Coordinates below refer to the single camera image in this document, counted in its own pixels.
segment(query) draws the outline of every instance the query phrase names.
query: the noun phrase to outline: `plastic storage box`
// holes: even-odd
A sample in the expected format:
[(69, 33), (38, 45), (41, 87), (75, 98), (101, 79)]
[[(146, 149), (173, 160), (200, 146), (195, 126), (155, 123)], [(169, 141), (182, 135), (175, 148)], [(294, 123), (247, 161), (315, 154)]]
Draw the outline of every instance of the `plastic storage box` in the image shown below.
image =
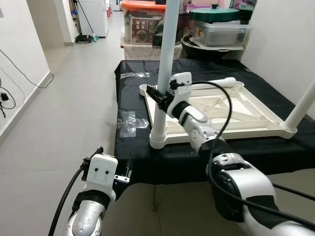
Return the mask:
[(166, 5), (154, 1), (124, 0), (125, 43), (151, 44)]
[(203, 47), (242, 48), (249, 25), (240, 25), (239, 21), (209, 24), (194, 22), (194, 43)]

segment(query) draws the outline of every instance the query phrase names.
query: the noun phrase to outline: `green lid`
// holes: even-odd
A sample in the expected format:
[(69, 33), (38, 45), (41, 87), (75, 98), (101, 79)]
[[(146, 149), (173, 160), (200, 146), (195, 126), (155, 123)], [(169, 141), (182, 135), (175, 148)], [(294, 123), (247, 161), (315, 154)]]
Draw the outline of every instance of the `green lid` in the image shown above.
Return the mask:
[(197, 8), (189, 12), (189, 17), (194, 21), (212, 22), (228, 22), (239, 19), (239, 10), (233, 8), (217, 8), (212, 7)]

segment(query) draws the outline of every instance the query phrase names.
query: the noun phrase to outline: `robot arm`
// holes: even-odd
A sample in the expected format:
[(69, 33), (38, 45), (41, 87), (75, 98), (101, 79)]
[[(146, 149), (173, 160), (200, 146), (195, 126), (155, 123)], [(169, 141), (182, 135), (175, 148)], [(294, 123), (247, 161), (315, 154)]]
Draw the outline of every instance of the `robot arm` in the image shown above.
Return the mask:
[[(161, 95), (155, 88), (147, 86), (148, 95), (157, 102), (159, 108), (170, 117), (177, 118), (179, 124), (189, 134), (190, 144), (202, 159), (209, 159), (212, 177), (220, 188), (240, 199), (260, 206), (279, 210), (276, 194), (269, 178), (234, 153), (222, 139), (216, 140), (217, 132), (212, 128), (208, 117), (188, 103), (191, 92), (191, 74), (181, 73), (172, 76), (170, 91)], [(245, 206), (212, 184), (217, 211), (226, 220), (235, 221), (250, 236), (315, 236), (314, 229)]]

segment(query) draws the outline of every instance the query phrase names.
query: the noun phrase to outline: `orange storage box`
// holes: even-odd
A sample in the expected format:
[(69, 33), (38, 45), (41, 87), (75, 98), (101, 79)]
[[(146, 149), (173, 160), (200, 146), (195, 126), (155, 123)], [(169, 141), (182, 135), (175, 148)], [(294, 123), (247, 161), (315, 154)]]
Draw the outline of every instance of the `orange storage box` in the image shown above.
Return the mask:
[(125, 43), (152, 44), (158, 22), (166, 5), (154, 1), (124, 0)]

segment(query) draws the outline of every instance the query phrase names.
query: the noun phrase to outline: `black tablecloth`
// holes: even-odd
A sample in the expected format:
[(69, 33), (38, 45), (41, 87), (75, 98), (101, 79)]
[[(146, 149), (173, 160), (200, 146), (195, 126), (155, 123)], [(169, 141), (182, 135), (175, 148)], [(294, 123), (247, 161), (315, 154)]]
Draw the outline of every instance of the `black tablecloth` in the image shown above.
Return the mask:
[[(117, 67), (116, 85), (118, 118), (121, 111), (135, 111), (136, 118), (149, 120), (144, 98), (139, 94), (141, 84), (156, 85), (158, 61), (125, 60)], [(218, 80), (235, 77), (281, 119), (285, 119), (294, 105), (256, 74), (249, 72), (236, 60), (204, 62), (177, 59), (172, 74), (190, 71), (193, 81)], [(149, 72), (149, 78), (131, 76), (128, 72)], [(200, 160), (189, 144), (167, 145), (154, 150), (149, 145), (151, 127), (136, 129), (136, 137), (121, 138), (116, 131), (115, 156), (119, 160), (118, 173), (125, 171), (126, 161), (133, 160), (132, 183), (171, 184), (205, 181), (205, 162)], [(290, 140), (279, 137), (228, 140), (232, 149), (265, 174), (278, 174), (315, 168), (315, 122), (305, 117), (298, 133)]]

